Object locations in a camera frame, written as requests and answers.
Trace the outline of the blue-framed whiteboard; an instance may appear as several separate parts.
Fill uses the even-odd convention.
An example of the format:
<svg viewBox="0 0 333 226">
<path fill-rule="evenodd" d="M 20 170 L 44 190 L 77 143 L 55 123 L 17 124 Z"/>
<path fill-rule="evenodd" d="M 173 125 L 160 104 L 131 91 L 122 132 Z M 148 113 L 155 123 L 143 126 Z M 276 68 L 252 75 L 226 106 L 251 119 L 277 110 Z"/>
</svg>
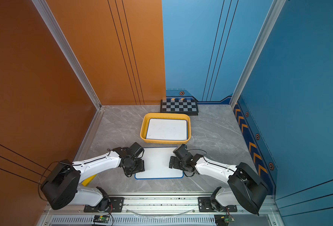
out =
<svg viewBox="0 0 333 226">
<path fill-rule="evenodd" d="M 179 169 L 169 168 L 171 156 L 176 147 L 147 147 L 144 148 L 145 171 L 136 173 L 134 178 L 142 179 L 181 179 L 183 172 Z"/>
<path fill-rule="evenodd" d="M 188 138 L 186 120 L 150 119 L 146 139 L 183 141 Z"/>
</svg>

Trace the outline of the yellow plastic storage box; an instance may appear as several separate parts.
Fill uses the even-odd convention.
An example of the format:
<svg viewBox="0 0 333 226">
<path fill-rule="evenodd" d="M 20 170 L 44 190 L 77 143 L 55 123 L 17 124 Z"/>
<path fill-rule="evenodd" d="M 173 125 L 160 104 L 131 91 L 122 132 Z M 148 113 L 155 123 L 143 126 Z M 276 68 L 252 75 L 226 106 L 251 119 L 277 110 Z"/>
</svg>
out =
<svg viewBox="0 0 333 226">
<path fill-rule="evenodd" d="M 185 114 L 148 113 L 140 137 L 146 143 L 186 144 L 192 137 L 191 119 Z"/>
</svg>

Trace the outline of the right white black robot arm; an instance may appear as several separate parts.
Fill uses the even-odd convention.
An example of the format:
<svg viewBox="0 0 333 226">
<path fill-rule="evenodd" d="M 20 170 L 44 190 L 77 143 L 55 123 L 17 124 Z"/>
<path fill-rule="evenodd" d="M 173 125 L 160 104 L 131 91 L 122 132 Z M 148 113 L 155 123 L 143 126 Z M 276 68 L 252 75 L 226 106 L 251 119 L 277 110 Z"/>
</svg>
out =
<svg viewBox="0 0 333 226">
<path fill-rule="evenodd" d="M 217 187 L 209 197 L 211 209 L 227 211 L 227 206 L 237 202 L 249 213 L 259 215 L 259 211 L 269 194 L 268 185 L 246 163 L 228 165 L 208 159 L 202 154 L 192 155 L 186 144 L 173 151 L 169 168 L 212 177 L 228 185 Z"/>
</svg>

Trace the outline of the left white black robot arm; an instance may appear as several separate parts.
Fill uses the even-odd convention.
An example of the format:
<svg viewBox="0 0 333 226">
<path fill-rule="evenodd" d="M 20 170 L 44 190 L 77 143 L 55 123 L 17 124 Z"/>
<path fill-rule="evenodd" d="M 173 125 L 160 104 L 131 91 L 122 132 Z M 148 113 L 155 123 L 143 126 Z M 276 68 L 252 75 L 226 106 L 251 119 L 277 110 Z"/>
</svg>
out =
<svg viewBox="0 0 333 226">
<path fill-rule="evenodd" d="M 144 172 L 143 155 L 144 148 L 135 142 L 130 147 L 109 149 L 105 154 L 90 159 L 59 161 L 45 180 L 39 181 L 38 192 L 44 195 L 53 210 L 68 205 L 85 205 L 97 212 L 111 212 L 112 202 L 106 191 L 99 186 L 84 186 L 83 182 L 116 168 L 121 168 L 128 178 Z"/>
</svg>

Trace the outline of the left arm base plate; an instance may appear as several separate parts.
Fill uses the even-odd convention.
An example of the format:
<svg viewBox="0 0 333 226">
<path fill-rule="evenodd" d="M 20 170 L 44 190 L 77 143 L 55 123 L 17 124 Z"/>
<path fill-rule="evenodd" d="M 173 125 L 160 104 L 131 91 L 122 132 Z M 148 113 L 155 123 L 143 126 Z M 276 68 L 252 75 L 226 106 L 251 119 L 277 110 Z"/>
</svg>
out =
<svg viewBox="0 0 333 226">
<path fill-rule="evenodd" d="M 85 205 L 85 213 L 120 213 L 122 212 L 124 197 L 110 197 L 108 201 L 98 204 L 96 207 Z"/>
</svg>

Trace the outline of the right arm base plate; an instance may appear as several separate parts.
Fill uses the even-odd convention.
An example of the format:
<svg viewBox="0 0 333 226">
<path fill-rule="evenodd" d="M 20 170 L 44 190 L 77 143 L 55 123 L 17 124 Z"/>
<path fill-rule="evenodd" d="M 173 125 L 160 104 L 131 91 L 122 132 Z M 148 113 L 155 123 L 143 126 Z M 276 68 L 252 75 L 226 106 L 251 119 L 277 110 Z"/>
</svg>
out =
<svg viewBox="0 0 333 226">
<path fill-rule="evenodd" d="M 209 197 L 199 197 L 198 206 L 200 212 L 237 212 L 236 205 L 227 205 L 226 207 L 213 207 Z"/>
</svg>

